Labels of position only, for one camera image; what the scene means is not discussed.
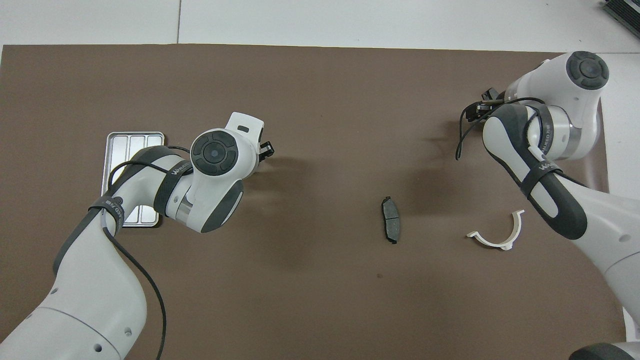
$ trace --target silver tray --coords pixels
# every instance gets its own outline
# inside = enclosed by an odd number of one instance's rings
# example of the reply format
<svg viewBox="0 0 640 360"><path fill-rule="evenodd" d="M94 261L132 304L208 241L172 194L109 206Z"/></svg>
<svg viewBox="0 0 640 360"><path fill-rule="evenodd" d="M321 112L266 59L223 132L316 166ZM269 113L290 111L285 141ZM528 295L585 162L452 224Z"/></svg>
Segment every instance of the silver tray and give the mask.
<svg viewBox="0 0 640 360"><path fill-rule="evenodd" d="M164 145L164 134L158 131L128 131L115 132L107 136L107 148L104 156L104 171L102 173L102 193L107 191L109 173L118 164L131 159L136 152L145 147ZM113 176L118 179L122 173L119 169ZM125 220L125 227L153 227L157 225L159 215L150 206L138 206Z"/></svg>

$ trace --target brown table surface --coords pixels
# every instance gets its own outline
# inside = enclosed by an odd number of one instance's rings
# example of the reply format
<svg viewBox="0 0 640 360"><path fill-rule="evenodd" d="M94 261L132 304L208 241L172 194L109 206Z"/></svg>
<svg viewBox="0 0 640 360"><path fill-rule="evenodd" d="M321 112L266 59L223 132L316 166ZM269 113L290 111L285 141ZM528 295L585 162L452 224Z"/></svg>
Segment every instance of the brown table surface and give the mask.
<svg viewBox="0 0 640 360"><path fill-rule="evenodd" d="M567 359L623 341L603 277L542 221L480 131L454 160L460 111L553 56L5 46L0 339L46 296L54 256L100 195L107 134L162 131L188 147L240 111L266 123L276 153L231 220L207 234L166 219L119 233L166 302L164 359ZM606 190L604 159L600 143L564 169ZM397 245L383 234L385 196L401 214ZM504 239L518 209L512 250L465 237ZM161 317L139 278L148 317L128 358L151 359Z"/></svg>

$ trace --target white floor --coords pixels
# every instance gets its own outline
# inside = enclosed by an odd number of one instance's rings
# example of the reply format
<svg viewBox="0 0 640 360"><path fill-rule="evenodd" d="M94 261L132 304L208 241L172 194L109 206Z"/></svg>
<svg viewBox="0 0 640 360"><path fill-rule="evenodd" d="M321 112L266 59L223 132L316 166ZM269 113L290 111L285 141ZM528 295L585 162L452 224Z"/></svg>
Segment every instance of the white floor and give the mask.
<svg viewBox="0 0 640 360"><path fill-rule="evenodd" d="M640 39L601 0L0 0L0 44L172 43L598 53L610 191L640 199Z"/></svg>

